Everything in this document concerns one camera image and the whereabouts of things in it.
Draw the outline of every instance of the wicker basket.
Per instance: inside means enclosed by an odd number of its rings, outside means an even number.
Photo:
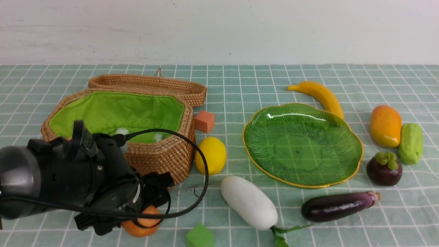
[[[195,142],[193,106],[202,105],[207,88],[203,85],[166,78],[136,75],[103,75],[90,79],[91,88],[72,94],[57,105],[41,127],[45,141],[57,137],[50,127],[50,120],[68,104],[97,91],[125,92],[157,96],[172,96],[184,105],[181,125],[177,131]],[[140,174],[170,172],[175,184],[181,183],[191,172],[194,148],[183,139],[171,135],[156,143],[128,143],[125,157]]]
[[[172,92],[179,95],[192,107],[203,105],[207,94],[207,87],[204,85],[162,77],[161,68],[157,70],[154,76],[128,74],[100,75],[89,79],[88,88],[133,88],[155,93]]]

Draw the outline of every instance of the yellow plate rim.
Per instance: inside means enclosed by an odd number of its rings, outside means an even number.
[[[296,184],[296,183],[291,183],[291,182],[285,181],[285,180],[283,180],[283,179],[281,179],[281,178],[278,178],[278,177],[274,176],[273,174],[268,173],[266,170],[262,169],[262,167],[260,167],[260,166],[259,166],[259,165],[253,160],[252,156],[250,155],[250,152],[248,151],[248,147],[247,147],[247,145],[246,145],[246,143],[245,143],[245,139],[244,139],[244,133],[245,133],[245,130],[247,129],[247,126],[253,121],[254,117],[255,117],[259,112],[261,112],[261,111],[263,111],[263,110],[266,110],[266,109],[268,109],[268,108],[277,108],[277,107],[285,106],[285,105],[306,105],[306,106],[308,106],[308,107],[311,107],[311,108],[315,109],[316,111],[329,113],[329,114],[335,116],[336,118],[339,118],[341,121],[343,121],[343,122],[346,124],[346,126],[349,128],[349,131],[350,131],[350,132],[351,132],[351,133],[352,133],[352,134],[358,139],[358,141],[359,141],[360,144],[361,144],[361,157],[360,157],[360,160],[358,161],[358,164],[357,164],[356,170],[355,170],[355,171],[354,171],[349,177],[347,177],[347,178],[345,178],[345,179],[343,179],[343,180],[340,180],[340,181],[338,181],[338,182],[334,182],[334,183],[330,183],[330,184],[325,184],[325,185],[301,185],[301,184]],[[337,115],[335,115],[335,114],[333,114],[333,113],[331,113],[331,112],[329,112],[329,111],[326,111],[326,110],[320,110],[320,109],[315,108],[315,107],[312,106],[312,105],[303,104],[303,103],[287,103],[287,104],[276,105],[276,106],[268,106],[268,107],[264,107],[264,108],[260,109],[259,111],[257,111],[257,112],[252,116],[252,118],[250,119],[250,121],[248,121],[248,123],[245,124],[244,129],[243,129],[242,134],[241,134],[241,137],[242,137],[242,143],[244,144],[244,148],[245,148],[245,150],[246,150],[246,152],[247,152],[247,156],[250,158],[250,160],[253,162],[253,164],[254,164],[256,167],[258,167],[263,173],[265,173],[266,175],[268,175],[269,177],[271,177],[271,178],[273,178],[273,179],[276,179],[276,180],[278,180],[278,181],[281,181],[282,183],[285,183],[285,184],[288,184],[288,185],[292,185],[292,186],[295,186],[295,187],[299,187],[299,188],[320,189],[320,188],[326,188],[326,187],[329,187],[329,186],[333,186],[333,185],[338,185],[338,184],[344,183],[344,182],[350,180],[353,176],[355,176],[355,175],[358,173],[358,171],[360,170],[361,162],[363,161],[363,158],[364,158],[364,145],[363,145],[363,142],[362,142],[361,139],[360,139],[360,138],[359,138],[359,137],[358,137],[358,136],[352,131],[351,127],[349,126],[349,124],[348,124],[346,121],[344,121],[344,119],[340,118],[339,116],[337,116]]]

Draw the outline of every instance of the orange block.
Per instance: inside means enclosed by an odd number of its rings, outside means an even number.
[[[200,111],[195,119],[195,129],[204,133],[209,133],[215,125],[215,115],[207,111]]]

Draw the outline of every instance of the eggplant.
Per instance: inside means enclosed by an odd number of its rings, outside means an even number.
[[[319,196],[302,205],[302,216],[310,222],[329,222],[358,213],[381,199],[373,191]]]
[[[403,166],[392,152],[378,152],[367,163],[366,173],[376,185],[394,186],[403,175]]]

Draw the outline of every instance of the white wall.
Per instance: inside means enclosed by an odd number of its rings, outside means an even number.
[[[439,64],[439,0],[0,0],[0,63]]]

